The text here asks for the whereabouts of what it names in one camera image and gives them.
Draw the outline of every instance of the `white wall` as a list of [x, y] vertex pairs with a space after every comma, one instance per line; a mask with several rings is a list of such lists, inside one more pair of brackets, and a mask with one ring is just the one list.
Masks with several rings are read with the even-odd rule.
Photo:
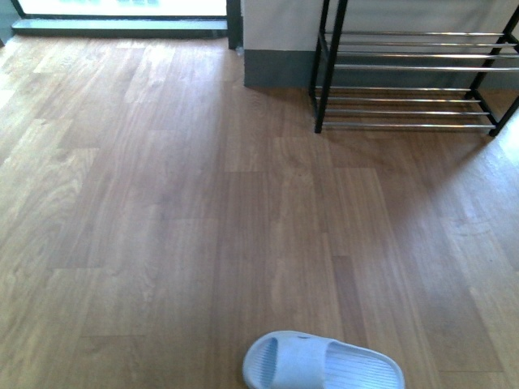
[[[243, 0], [245, 49], [313, 51], [321, 7], [320, 0]], [[345, 29], [501, 32], [516, 7], [517, 0], [350, 0]]]

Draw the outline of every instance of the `metal shoe rack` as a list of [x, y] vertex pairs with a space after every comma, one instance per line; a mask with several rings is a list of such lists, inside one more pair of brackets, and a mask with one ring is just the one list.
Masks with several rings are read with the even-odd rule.
[[[323, 127], [445, 128], [489, 130], [490, 136], [497, 136], [519, 107], [518, 96], [504, 116], [498, 118], [479, 91], [488, 73], [519, 71], [519, 41], [513, 35], [519, 22], [519, 6], [503, 32], [492, 33], [343, 31], [348, 0], [338, 1], [330, 32], [326, 30], [329, 5], [330, 0], [324, 0], [309, 87], [316, 133]], [[442, 60], [449, 64], [439, 65]], [[409, 61], [420, 61], [420, 65], [409, 65]], [[470, 65], [452, 65], [459, 61]], [[507, 66], [497, 67], [496, 61]], [[474, 78], [468, 88], [333, 86], [334, 72], [337, 75], [339, 71], [346, 72], [346, 77], [348, 71], [363, 71], [367, 75], [383, 71], [388, 77], [397, 72], [465, 72]], [[319, 78], [323, 80], [318, 86]]]

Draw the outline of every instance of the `slipper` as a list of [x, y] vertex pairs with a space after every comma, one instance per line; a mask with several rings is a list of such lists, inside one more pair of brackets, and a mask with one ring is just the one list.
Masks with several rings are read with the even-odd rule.
[[243, 377], [250, 389], [403, 389], [391, 358], [338, 340], [276, 331], [247, 351]]

